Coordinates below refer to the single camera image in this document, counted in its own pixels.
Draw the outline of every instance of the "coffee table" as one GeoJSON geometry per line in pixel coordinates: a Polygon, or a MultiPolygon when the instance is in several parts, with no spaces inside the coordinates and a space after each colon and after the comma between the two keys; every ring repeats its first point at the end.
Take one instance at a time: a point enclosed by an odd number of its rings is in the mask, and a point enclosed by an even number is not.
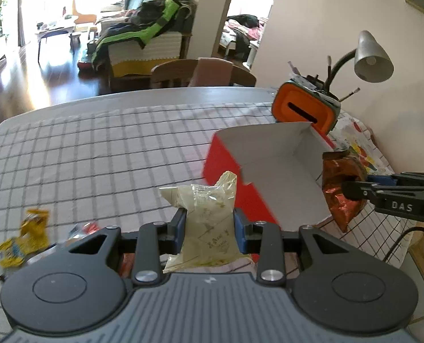
{"type": "Polygon", "coordinates": [[[75,31],[75,23],[74,21],[78,18],[78,16],[73,15],[69,19],[60,19],[53,26],[47,27],[46,29],[40,29],[37,31],[37,44],[39,45],[39,49],[37,51],[37,62],[39,63],[39,57],[41,56],[41,41],[42,39],[46,39],[47,37],[57,36],[57,35],[67,35],[71,38],[71,49],[73,49],[73,36],[72,33],[75,31]]]}

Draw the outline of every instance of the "small stool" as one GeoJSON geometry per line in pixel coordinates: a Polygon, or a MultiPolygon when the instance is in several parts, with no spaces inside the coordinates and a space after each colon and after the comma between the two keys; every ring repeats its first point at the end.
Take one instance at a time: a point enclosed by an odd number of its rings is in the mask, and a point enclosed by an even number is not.
{"type": "Polygon", "coordinates": [[[71,32],[71,49],[74,50],[74,40],[77,41],[77,48],[80,49],[80,35],[82,33],[81,32],[71,32]]]}
{"type": "Polygon", "coordinates": [[[93,32],[93,39],[95,39],[98,36],[98,27],[93,25],[90,28],[88,28],[88,40],[90,39],[90,34],[93,32]]]}

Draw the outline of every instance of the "yellow snack package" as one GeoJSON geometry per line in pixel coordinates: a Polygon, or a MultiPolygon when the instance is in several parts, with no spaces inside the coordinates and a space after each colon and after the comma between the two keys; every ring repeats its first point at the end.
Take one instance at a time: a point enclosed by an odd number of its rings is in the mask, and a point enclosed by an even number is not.
{"type": "Polygon", "coordinates": [[[170,255],[164,272],[196,267],[215,267],[249,258],[240,253],[234,237],[232,211],[237,177],[225,172],[215,186],[160,188],[172,206],[187,212],[185,239],[178,255],[170,255]]]}
{"type": "Polygon", "coordinates": [[[11,237],[0,244],[0,266],[19,267],[31,253],[40,252],[49,246],[46,226],[48,210],[28,209],[20,226],[20,236],[11,237]]]}

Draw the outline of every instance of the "gray lamp shade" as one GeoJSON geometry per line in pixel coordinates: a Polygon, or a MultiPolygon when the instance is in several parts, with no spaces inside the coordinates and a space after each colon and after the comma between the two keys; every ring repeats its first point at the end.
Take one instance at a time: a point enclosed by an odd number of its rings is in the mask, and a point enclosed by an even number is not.
{"type": "Polygon", "coordinates": [[[354,69],[360,79],[372,83],[386,81],[394,72],[388,54],[368,31],[359,34],[354,69]]]}

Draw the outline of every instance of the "snack bag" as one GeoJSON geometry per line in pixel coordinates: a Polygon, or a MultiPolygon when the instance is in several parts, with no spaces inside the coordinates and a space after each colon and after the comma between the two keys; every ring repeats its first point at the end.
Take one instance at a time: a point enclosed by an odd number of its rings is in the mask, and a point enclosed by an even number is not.
{"type": "Polygon", "coordinates": [[[347,199],[342,192],[342,183],[364,182],[366,179],[366,169],[353,149],[323,153],[322,190],[329,211],[343,233],[347,232],[348,223],[359,214],[367,201],[347,199]]]}
{"type": "Polygon", "coordinates": [[[237,177],[225,172],[215,186],[160,188],[161,195],[174,207],[187,212],[185,239],[180,254],[169,256],[164,272],[195,267],[215,267],[239,258],[234,237],[232,211],[237,177]]]}
{"type": "Polygon", "coordinates": [[[48,210],[27,209],[20,226],[20,236],[11,237],[0,244],[0,266],[19,267],[28,255],[43,251],[49,246],[46,226],[48,210]]]}
{"type": "Polygon", "coordinates": [[[101,228],[97,225],[96,221],[85,223],[83,226],[80,224],[76,224],[72,230],[69,231],[68,238],[63,243],[58,243],[55,245],[52,245],[48,249],[44,250],[42,253],[37,254],[33,256],[32,258],[28,259],[26,261],[26,264],[30,265],[33,263],[36,263],[37,261],[40,261],[42,258],[45,258],[46,256],[53,254],[58,249],[61,249],[64,246],[70,245],[75,241],[81,240],[82,238],[91,235],[92,233],[95,233],[96,231],[99,231],[101,228]]]}

